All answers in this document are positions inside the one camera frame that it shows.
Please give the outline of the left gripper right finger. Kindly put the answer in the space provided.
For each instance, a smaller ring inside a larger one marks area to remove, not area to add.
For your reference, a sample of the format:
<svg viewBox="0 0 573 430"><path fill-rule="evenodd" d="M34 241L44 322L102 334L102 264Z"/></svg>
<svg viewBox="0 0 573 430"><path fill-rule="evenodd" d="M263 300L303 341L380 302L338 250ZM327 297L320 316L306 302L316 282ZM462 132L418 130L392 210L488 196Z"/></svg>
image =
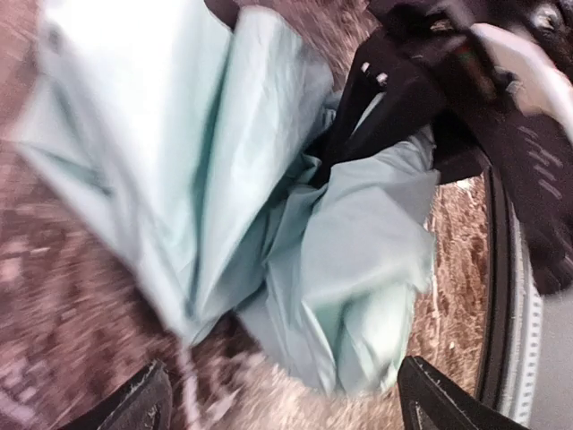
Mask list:
<svg viewBox="0 0 573 430"><path fill-rule="evenodd" d="M404 428L522 429L523 426L474 399L419 356L407 356L398 371Z"/></svg>

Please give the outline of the mint and black folding umbrella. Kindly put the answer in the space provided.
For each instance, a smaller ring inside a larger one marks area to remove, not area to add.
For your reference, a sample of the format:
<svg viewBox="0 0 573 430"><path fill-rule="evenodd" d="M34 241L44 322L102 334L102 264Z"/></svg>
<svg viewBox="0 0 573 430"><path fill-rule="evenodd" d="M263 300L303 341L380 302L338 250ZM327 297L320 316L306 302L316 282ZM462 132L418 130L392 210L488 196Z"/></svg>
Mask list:
<svg viewBox="0 0 573 430"><path fill-rule="evenodd" d="M313 186L332 73L259 6L230 29L201 1L46 1L37 59L21 152L170 331L197 344L235 310L307 386L395 383L432 278L428 128Z"/></svg>

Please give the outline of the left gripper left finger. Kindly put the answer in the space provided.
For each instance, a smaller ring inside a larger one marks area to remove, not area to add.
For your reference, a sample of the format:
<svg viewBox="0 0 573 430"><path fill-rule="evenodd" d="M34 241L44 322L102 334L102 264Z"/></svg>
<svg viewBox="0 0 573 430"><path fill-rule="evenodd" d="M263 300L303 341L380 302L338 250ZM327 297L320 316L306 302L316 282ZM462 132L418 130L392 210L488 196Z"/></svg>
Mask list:
<svg viewBox="0 0 573 430"><path fill-rule="evenodd" d="M61 430L166 430L173 409L166 365L154 360Z"/></svg>

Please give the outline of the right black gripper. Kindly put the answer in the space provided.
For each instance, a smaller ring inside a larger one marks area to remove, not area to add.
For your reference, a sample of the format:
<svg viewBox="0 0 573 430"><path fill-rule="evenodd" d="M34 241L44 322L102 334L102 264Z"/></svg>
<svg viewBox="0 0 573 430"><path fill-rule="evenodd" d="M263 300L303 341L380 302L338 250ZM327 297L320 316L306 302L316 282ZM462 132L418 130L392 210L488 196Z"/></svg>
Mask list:
<svg viewBox="0 0 573 430"><path fill-rule="evenodd" d="M492 101L492 60L470 30L485 1L371 1L380 23L355 51L334 121L312 146L321 188L348 140L351 160L369 158L428 126L432 166L449 184L492 169L471 113Z"/></svg>

